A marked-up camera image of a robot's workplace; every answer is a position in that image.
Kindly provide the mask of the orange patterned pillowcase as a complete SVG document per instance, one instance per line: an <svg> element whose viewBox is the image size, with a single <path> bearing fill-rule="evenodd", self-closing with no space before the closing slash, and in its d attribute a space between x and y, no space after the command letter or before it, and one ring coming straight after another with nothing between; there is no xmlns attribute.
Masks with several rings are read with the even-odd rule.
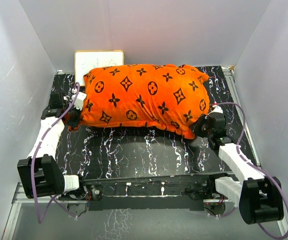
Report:
<svg viewBox="0 0 288 240"><path fill-rule="evenodd" d="M192 140L193 124L209 113L209 76L190 65L130 64L84 75L78 125L155 127Z"/></svg>

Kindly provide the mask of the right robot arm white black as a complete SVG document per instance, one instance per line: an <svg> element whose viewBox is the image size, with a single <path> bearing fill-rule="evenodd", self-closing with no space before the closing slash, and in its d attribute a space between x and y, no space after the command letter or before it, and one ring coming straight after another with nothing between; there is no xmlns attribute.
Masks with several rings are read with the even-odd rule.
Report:
<svg viewBox="0 0 288 240"><path fill-rule="evenodd" d="M279 221L284 218L281 182L268 177L242 153L227 135L224 114L212 112L201 115L189 127L198 137L207 138L209 147L232 170L234 178L226 173L209 178L207 194L217 199L224 195L239 209L248 225Z"/></svg>

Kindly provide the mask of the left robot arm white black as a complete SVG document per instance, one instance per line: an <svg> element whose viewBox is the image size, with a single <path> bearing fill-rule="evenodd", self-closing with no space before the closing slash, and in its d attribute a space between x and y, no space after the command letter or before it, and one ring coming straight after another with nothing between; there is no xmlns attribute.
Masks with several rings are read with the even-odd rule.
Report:
<svg viewBox="0 0 288 240"><path fill-rule="evenodd" d="M75 199L81 200L87 195L88 188L80 183L79 177L64 175L55 161L65 123L72 128L78 126L86 96L83 92L75 93L72 98L63 92L51 94L48 106L41 115L36 142L27 158L17 163L28 199L70 192Z"/></svg>

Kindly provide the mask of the small whiteboard yellow frame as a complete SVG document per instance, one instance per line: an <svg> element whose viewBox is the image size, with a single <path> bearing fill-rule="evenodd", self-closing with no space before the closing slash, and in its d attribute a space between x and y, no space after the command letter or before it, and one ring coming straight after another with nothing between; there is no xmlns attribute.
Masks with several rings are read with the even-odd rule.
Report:
<svg viewBox="0 0 288 240"><path fill-rule="evenodd" d="M94 68L121 66L124 64L122 50L76 51L74 54L75 82L85 86L84 75Z"/></svg>

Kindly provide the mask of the aluminium frame rail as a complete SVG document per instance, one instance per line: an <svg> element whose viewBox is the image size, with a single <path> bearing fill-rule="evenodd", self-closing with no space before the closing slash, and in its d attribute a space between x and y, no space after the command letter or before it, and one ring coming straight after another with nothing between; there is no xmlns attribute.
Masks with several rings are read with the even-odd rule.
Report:
<svg viewBox="0 0 288 240"><path fill-rule="evenodd" d="M266 240L245 224L231 202L214 216L212 200L186 196L109 196L102 201L52 204L38 223L34 202L18 185L4 230L5 240Z"/></svg>

